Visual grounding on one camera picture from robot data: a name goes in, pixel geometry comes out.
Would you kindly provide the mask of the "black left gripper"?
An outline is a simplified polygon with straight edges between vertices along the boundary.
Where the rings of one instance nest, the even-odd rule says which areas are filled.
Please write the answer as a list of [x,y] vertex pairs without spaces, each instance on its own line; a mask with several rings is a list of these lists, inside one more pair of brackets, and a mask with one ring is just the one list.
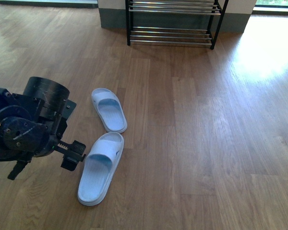
[[76,107],[69,94],[63,85],[41,77],[30,77],[22,94],[0,88],[0,161],[17,161],[9,180],[33,157],[54,151],[64,155],[60,166],[71,172],[84,160],[84,144],[61,140]]

